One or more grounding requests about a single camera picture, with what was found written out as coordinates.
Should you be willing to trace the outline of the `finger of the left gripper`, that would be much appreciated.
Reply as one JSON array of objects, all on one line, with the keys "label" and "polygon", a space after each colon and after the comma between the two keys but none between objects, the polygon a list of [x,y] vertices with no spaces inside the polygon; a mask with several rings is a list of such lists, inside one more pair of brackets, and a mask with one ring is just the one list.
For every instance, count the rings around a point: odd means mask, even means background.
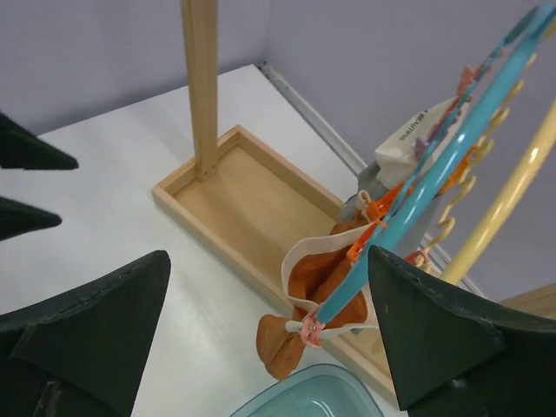
[{"label": "finger of the left gripper", "polygon": [[1,114],[1,168],[72,170],[77,159],[42,141],[4,113]]},{"label": "finger of the left gripper", "polygon": [[53,228],[62,223],[59,215],[8,198],[1,198],[1,240]]}]

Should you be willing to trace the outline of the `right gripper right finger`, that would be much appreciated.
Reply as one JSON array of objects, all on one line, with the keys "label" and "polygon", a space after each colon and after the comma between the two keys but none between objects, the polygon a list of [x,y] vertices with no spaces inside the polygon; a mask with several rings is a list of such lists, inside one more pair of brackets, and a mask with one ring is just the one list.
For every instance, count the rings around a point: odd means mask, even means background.
[{"label": "right gripper right finger", "polygon": [[555,322],[471,294],[377,246],[368,281],[400,409],[553,416]]}]

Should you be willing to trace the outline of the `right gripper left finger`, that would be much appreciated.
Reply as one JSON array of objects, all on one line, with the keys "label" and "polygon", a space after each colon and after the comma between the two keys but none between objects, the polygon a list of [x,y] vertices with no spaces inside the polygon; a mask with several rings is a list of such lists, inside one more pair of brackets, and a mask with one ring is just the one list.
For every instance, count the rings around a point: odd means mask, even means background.
[{"label": "right gripper left finger", "polygon": [[156,250],[1,317],[3,416],[131,415],[169,285]]}]

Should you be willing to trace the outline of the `orange and cream underwear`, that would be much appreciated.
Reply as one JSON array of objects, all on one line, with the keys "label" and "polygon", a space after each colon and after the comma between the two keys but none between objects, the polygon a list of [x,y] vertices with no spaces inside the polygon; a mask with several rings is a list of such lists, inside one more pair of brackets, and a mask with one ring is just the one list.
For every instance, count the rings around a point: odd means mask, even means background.
[{"label": "orange and cream underwear", "polygon": [[343,282],[353,265],[352,254],[381,223],[394,200],[394,190],[373,200],[366,190],[355,196],[354,219],[338,222],[328,235],[299,241],[281,265],[282,288],[294,306],[290,318],[265,314],[257,328],[255,345],[268,373],[285,380],[299,365],[305,347],[364,328],[377,329],[370,288],[364,286],[330,322],[316,319],[318,307]]}]

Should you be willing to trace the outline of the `blue plastic hanger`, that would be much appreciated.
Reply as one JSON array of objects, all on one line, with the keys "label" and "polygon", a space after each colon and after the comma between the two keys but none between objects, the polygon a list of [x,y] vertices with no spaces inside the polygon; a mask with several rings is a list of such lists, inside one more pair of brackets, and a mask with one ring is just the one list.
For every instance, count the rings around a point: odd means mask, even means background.
[{"label": "blue plastic hanger", "polygon": [[522,70],[533,62],[539,44],[554,31],[555,5],[544,3],[531,9],[493,50],[484,65],[474,74],[475,82],[483,77],[505,47],[510,44],[515,46],[500,72],[416,190],[408,198],[399,197],[394,203],[392,212],[386,215],[384,225],[379,226],[368,240],[361,243],[362,248],[355,250],[352,270],[347,274],[344,282],[318,307],[317,321],[322,324],[330,322],[362,290],[365,285],[365,275],[371,270],[365,258],[370,248],[379,246],[393,249],[398,245],[404,234],[439,193],[449,176],[455,172],[467,151],[476,144],[493,113],[513,84],[520,80]]}]

